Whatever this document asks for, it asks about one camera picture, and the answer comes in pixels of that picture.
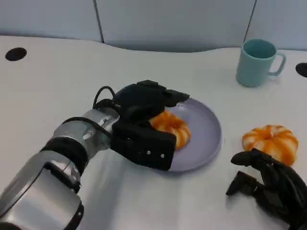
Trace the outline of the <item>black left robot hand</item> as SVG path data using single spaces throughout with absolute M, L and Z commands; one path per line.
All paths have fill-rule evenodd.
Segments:
M 166 107 L 174 107 L 187 99 L 189 94 L 144 80 L 118 91 L 113 101 L 119 106 L 121 122 L 141 125 L 164 112 Z

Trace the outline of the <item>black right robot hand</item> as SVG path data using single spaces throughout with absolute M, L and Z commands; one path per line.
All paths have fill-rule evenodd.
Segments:
M 263 182 L 238 171 L 227 196 L 238 192 L 252 196 L 262 210 L 287 223 L 289 229 L 307 228 L 307 185 L 295 170 L 255 148 L 235 154 L 231 162 L 258 170 Z

